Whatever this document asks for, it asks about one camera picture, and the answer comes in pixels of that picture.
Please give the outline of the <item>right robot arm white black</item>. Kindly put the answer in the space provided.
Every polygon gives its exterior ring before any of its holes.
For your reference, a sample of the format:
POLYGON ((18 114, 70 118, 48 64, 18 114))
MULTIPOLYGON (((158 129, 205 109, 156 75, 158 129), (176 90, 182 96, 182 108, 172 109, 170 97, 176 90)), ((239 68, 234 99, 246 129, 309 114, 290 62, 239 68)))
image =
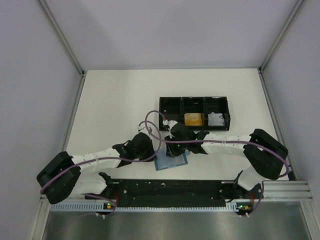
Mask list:
POLYGON ((193 154, 226 154, 246 158, 250 165, 233 182, 233 192, 245 198, 264 180, 278 180, 290 171, 286 161, 288 149, 266 131, 256 128, 249 135, 220 135, 209 131, 194 132, 175 120, 164 122, 169 129, 165 137, 167 156, 174 158, 186 151, 193 154))

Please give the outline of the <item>blue leather card holder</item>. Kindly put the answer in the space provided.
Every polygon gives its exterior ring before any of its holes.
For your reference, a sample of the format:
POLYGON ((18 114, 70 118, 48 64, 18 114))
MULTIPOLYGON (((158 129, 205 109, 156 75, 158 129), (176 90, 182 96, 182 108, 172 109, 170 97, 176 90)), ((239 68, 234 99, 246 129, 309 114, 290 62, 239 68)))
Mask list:
POLYGON ((177 157, 169 157, 166 155, 166 150, 164 148, 157 152, 156 160, 154 161, 156 171, 176 168, 187 164, 188 160, 185 153, 177 157))

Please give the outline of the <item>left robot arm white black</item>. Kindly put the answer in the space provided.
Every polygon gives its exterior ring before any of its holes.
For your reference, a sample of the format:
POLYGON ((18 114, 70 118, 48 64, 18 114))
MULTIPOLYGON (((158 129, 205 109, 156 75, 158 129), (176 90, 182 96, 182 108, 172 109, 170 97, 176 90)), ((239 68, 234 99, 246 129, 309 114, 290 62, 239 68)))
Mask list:
POLYGON ((41 187, 40 193, 51 204, 73 195, 94 194, 106 199, 114 191, 107 169, 118 169, 133 162, 151 162, 155 157, 150 135, 141 130, 133 139, 102 151, 83 155, 60 152, 36 179, 41 187))

